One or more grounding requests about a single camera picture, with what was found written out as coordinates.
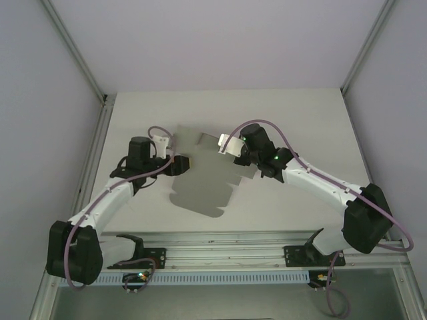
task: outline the white table surface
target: white table surface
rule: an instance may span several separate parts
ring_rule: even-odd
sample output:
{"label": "white table surface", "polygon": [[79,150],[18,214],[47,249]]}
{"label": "white table surface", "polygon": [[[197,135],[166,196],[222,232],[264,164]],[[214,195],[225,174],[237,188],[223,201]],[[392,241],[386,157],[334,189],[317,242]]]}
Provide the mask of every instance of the white table surface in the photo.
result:
{"label": "white table surface", "polygon": [[[109,124],[93,194],[101,190],[129,140],[160,125],[178,124],[219,136],[250,119],[267,119],[282,128],[294,149],[317,168],[343,180],[369,180],[339,89],[275,89],[119,93]],[[265,125],[277,147],[279,136]],[[303,190],[273,179],[243,178],[225,213],[211,218],[172,205],[170,177],[141,190],[105,231],[300,231],[341,222],[327,204]]]}

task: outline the glass panel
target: glass panel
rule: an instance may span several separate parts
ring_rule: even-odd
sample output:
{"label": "glass panel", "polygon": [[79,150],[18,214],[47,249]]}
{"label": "glass panel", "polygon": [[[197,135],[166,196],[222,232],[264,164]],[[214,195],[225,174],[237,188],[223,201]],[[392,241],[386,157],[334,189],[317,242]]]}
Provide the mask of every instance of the glass panel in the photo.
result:
{"label": "glass panel", "polygon": [[[350,319],[406,319],[391,270],[337,271],[348,294]],[[332,292],[336,310],[343,299]],[[75,319],[315,319],[330,320],[323,290],[308,285],[198,285],[148,287],[129,295],[121,287],[60,288],[51,320]]]}

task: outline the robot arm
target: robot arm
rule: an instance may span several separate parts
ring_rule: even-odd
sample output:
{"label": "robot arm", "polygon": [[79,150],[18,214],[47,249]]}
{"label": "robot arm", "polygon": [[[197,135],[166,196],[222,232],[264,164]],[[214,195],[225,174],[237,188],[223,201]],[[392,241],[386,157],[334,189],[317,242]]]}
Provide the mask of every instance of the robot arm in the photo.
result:
{"label": "robot arm", "polygon": [[[138,237],[118,235],[117,239],[103,243],[99,242],[99,237],[120,208],[145,187],[147,177],[131,181],[129,178],[151,173],[167,165],[170,160],[166,155],[168,143],[168,138],[158,136],[153,136],[152,139],[132,138],[127,157],[124,157],[117,168],[111,172],[110,179],[101,193],[67,222],[56,221],[52,225],[46,264],[48,274],[65,277],[66,242],[76,225],[78,225],[77,231],[68,248],[67,265],[73,281],[88,285],[93,283],[101,270],[106,267],[120,261],[146,258],[142,239]],[[150,155],[152,145],[156,150],[153,157]],[[159,174],[181,175],[188,169],[189,159],[178,155],[165,169],[150,177],[157,179]]]}
{"label": "robot arm", "polygon": [[378,186],[371,183],[367,187],[361,187],[347,183],[316,169],[301,158],[296,159],[289,149],[276,148],[264,128],[257,123],[244,127],[240,131],[240,138],[232,137],[224,150],[228,138],[228,135],[220,137],[220,153],[234,155],[235,164],[254,164],[261,171],[261,177],[274,178],[302,188],[327,202],[344,218],[343,223],[320,229],[313,234],[305,246],[309,259],[314,260],[349,247],[362,253],[370,253],[391,228],[392,223],[387,218],[356,196],[361,195],[390,213],[384,194]]}

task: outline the gray fabric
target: gray fabric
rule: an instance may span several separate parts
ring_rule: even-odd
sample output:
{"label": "gray fabric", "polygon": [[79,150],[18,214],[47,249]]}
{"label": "gray fabric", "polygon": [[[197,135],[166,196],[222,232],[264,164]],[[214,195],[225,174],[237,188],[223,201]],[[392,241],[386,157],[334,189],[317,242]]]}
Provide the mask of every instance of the gray fabric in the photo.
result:
{"label": "gray fabric", "polygon": [[197,129],[179,126],[175,140],[177,152],[191,158],[191,168],[174,179],[170,201],[208,217],[221,217],[232,196],[232,185],[238,186],[242,177],[253,179],[258,169],[233,164],[233,156],[218,153],[217,137]]}

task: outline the white plastic clip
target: white plastic clip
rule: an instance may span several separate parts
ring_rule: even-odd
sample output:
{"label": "white plastic clip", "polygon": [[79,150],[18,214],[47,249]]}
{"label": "white plastic clip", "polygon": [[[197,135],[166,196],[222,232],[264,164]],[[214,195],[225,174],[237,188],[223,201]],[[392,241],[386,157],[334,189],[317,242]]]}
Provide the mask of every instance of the white plastic clip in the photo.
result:
{"label": "white plastic clip", "polygon": [[220,146],[220,150],[218,153],[221,153],[225,155],[226,153],[229,153],[230,155],[233,155],[234,157],[240,157],[242,152],[242,147],[245,144],[245,141],[232,137],[230,139],[230,142],[227,144],[226,150],[223,151],[224,145],[226,144],[226,141],[228,140],[229,135],[221,134],[220,139],[218,140],[218,145]]}
{"label": "white plastic clip", "polygon": [[159,135],[153,135],[151,140],[155,144],[157,156],[162,159],[166,159],[166,149],[169,145],[169,137],[160,137]]}

